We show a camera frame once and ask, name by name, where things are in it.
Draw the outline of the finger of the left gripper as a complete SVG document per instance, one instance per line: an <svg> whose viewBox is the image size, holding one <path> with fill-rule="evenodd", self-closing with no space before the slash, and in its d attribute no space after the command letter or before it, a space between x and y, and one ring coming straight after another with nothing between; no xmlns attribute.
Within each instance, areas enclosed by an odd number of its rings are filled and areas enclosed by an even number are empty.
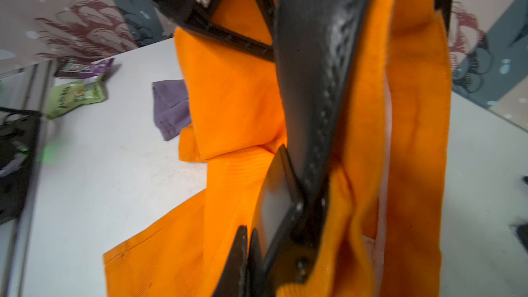
<svg viewBox="0 0 528 297"><path fill-rule="evenodd" d="M274 0L192 0L187 32L272 62Z"/></svg>

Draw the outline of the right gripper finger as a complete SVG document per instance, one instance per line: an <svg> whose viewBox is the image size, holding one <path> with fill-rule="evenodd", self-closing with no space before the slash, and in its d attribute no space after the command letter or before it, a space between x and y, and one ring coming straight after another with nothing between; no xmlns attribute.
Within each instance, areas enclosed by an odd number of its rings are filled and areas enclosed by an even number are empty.
<svg viewBox="0 0 528 297"><path fill-rule="evenodd" d="M212 297L246 296L248 264L248 230L239 226L232 242L224 269Z"/></svg>

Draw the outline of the lavender purple trousers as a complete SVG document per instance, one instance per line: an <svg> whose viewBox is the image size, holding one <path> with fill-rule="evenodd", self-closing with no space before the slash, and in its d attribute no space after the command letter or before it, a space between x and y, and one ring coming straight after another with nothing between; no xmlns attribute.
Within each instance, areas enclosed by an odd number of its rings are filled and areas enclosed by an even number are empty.
<svg viewBox="0 0 528 297"><path fill-rule="evenodd" d="M152 83L155 126L165 141L180 135L191 124L188 91L184 80Z"/></svg>

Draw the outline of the black belt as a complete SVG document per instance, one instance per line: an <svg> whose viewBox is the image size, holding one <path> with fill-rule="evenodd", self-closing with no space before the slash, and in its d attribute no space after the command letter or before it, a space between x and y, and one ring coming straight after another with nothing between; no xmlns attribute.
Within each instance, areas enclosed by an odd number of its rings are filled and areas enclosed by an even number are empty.
<svg viewBox="0 0 528 297"><path fill-rule="evenodd" d="M287 144L242 296L438 296L452 0L278 0Z"/></svg>

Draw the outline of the orange trousers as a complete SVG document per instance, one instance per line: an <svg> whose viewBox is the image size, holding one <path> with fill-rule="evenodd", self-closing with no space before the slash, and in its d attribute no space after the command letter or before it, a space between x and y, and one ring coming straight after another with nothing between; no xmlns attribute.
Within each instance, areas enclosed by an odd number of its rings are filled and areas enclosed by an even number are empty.
<svg viewBox="0 0 528 297"><path fill-rule="evenodd" d="M174 42L191 113L180 159L206 163L206 188L105 253L109 296L212 296L239 226L249 255L263 182L287 144L275 49L269 62L181 27Z"/></svg>

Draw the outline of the dark candy bar wrapper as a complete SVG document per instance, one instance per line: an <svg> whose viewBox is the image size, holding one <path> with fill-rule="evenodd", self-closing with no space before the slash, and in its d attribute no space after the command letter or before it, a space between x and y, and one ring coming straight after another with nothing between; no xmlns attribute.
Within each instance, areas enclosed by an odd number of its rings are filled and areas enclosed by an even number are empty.
<svg viewBox="0 0 528 297"><path fill-rule="evenodd" d="M105 59L98 63L81 63L70 59L60 62L54 73L55 78L86 79L106 74L113 66L114 59Z"/></svg>

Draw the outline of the green snack wrapper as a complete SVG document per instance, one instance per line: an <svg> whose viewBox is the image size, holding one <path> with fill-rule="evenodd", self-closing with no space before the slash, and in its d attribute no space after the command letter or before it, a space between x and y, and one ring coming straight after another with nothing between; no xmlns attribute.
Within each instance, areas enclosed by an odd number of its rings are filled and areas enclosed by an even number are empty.
<svg viewBox="0 0 528 297"><path fill-rule="evenodd" d="M103 75L68 82L50 90L45 116L53 120L78 107L101 103L106 99Z"/></svg>

